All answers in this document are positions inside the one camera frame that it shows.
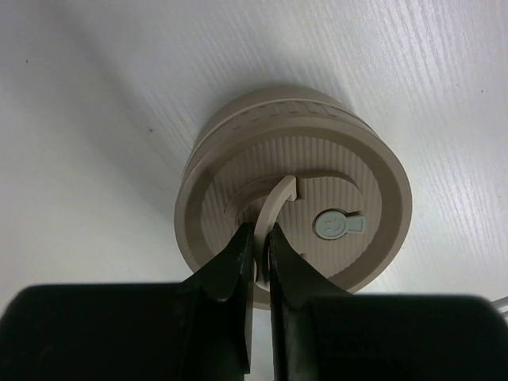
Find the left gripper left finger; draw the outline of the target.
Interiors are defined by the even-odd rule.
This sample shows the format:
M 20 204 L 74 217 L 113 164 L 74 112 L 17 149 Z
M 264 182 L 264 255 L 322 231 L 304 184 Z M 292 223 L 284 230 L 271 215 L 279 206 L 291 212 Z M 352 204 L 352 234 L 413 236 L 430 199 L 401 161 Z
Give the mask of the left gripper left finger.
M 180 283 L 26 287 L 1 318 L 4 380 L 242 380 L 254 228 Z

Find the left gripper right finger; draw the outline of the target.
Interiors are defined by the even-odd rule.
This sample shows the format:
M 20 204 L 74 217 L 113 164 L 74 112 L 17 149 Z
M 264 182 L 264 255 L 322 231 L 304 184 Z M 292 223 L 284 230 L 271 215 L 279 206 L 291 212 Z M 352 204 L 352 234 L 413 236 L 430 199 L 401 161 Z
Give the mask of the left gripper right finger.
M 504 380 L 507 325 L 484 298 L 350 294 L 275 226 L 268 238 L 277 380 Z

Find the beige round lid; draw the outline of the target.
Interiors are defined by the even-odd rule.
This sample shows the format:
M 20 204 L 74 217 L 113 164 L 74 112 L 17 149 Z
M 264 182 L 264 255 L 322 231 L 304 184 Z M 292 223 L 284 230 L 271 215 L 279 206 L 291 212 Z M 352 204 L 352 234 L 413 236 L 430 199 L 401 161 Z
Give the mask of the beige round lid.
M 355 293 L 394 260 L 413 209 L 408 176 L 354 113 L 327 101 L 287 98 L 227 106 L 198 134 L 175 204 L 175 235 L 197 271 L 256 222 L 284 178 L 295 196 L 276 212 L 291 247 Z

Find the beige-based steel container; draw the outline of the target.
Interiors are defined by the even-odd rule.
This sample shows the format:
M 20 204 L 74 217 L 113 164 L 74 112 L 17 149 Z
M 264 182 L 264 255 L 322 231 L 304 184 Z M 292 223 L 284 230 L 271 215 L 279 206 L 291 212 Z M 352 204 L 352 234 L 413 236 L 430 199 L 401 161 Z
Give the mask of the beige-based steel container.
M 353 116 L 355 119 L 367 129 L 367 131 L 373 133 L 375 136 L 378 134 L 371 128 L 371 126 L 356 115 L 352 109 L 341 103 L 339 100 L 331 95 L 323 93 L 319 90 L 311 89 L 309 87 L 296 86 L 296 85 L 278 85 L 269 86 L 254 91 L 249 91 L 232 101 L 225 104 L 219 110 L 217 110 L 204 124 L 201 131 L 199 132 L 191 154 L 185 164 L 183 170 L 183 177 L 189 168 L 192 167 L 192 160 L 197 156 L 198 149 L 202 146 L 205 140 L 212 134 L 216 129 L 219 129 L 225 124 L 231 117 L 235 117 L 237 114 L 250 110 L 257 106 L 264 106 L 265 104 L 278 103 L 283 101 L 310 101 L 317 102 L 329 106 L 334 106 L 343 112 Z

